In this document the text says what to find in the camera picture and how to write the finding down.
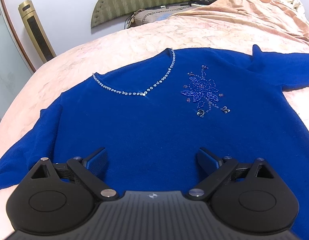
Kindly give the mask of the blue beaded sweater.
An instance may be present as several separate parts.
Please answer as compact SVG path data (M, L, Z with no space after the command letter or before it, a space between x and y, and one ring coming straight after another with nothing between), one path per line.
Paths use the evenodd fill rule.
M309 54L166 49L94 74L41 111L0 159L0 189L42 157L63 163L104 147L102 180L126 190L187 191L205 147L238 161L264 157L290 189L309 192L309 132L283 91L309 86Z

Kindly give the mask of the white glass wardrobe door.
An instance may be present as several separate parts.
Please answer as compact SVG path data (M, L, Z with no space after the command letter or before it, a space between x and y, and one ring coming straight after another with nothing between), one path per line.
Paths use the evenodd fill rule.
M0 0L0 123L34 71L24 56L5 1Z

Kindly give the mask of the pink floral bed sheet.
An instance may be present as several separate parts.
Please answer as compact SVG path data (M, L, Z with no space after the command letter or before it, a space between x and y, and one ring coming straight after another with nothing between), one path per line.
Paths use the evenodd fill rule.
M309 30L279 17L193 11L117 31L77 46L44 64L16 96L0 123L0 158L33 128L41 109L93 73L153 57L165 48L211 47L250 54L309 53Z

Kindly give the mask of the beige embroidered pillow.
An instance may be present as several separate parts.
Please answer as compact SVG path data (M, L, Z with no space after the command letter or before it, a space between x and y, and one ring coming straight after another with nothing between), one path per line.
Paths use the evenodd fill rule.
M172 14L192 9L189 5L169 5L155 9L140 9L134 12L125 22L125 29L166 20Z

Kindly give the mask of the peach blanket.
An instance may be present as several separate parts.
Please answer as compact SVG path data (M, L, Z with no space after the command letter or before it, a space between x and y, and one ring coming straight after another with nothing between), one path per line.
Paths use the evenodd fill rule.
M211 5L177 12L170 18L198 17L257 28L309 46L309 22L276 0L217 0Z

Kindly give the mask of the gold tower fan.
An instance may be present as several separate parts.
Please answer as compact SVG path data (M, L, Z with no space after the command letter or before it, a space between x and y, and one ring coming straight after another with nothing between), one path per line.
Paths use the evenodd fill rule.
M26 32L43 63L55 58L56 54L39 20L33 2L25 0L18 6L18 11Z

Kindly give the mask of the white crumpled quilt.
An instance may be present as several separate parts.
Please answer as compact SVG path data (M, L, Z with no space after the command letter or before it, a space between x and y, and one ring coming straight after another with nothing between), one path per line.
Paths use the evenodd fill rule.
M304 10L301 0L279 0L279 1L296 11L301 12L302 10Z

